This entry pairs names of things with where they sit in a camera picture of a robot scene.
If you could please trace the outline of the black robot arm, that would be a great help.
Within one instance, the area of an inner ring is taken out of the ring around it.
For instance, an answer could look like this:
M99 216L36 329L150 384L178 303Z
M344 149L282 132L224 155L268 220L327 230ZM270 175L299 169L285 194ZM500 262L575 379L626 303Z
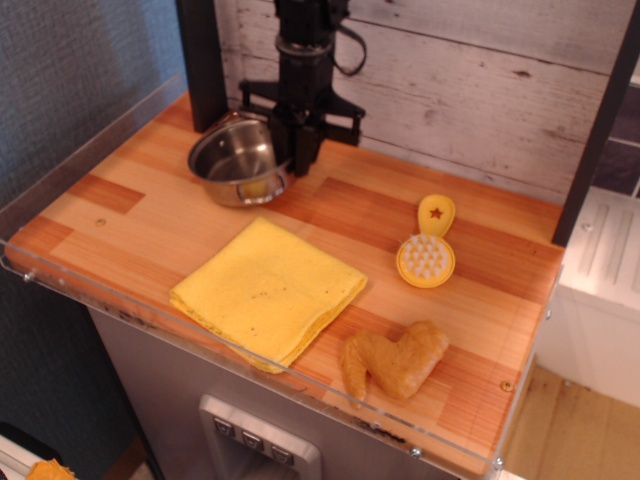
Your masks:
M364 39L342 24L350 15L346 1L277 1L279 54L276 81L244 80L242 110L267 118L276 158L297 177L308 174L324 140L356 146L365 110L340 97L333 88L335 71L358 74L367 59ZM336 35L362 49L350 69L336 60Z

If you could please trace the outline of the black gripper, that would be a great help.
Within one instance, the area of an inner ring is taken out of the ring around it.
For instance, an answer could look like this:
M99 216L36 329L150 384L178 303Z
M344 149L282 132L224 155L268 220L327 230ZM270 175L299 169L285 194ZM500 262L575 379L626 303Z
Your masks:
M365 110L333 89L335 41L301 45L275 41L279 77L275 81L243 80L242 108L269 115L277 164L295 167L298 125L298 175L308 174L325 138L356 145Z

